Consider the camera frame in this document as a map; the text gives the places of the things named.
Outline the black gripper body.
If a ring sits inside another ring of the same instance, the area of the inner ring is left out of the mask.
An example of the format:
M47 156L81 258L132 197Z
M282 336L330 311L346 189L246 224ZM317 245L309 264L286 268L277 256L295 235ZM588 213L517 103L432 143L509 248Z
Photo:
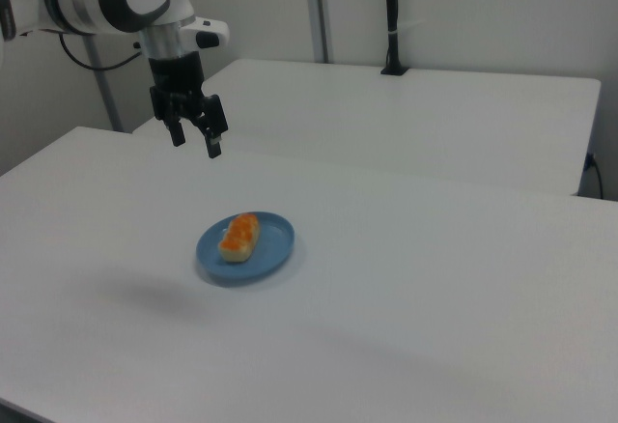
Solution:
M182 134L181 119L188 119L204 134L222 134L228 130L221 99L202 92L205 81L198 52L174 59L150 59L154 77L150 89L154 115L171 134Z

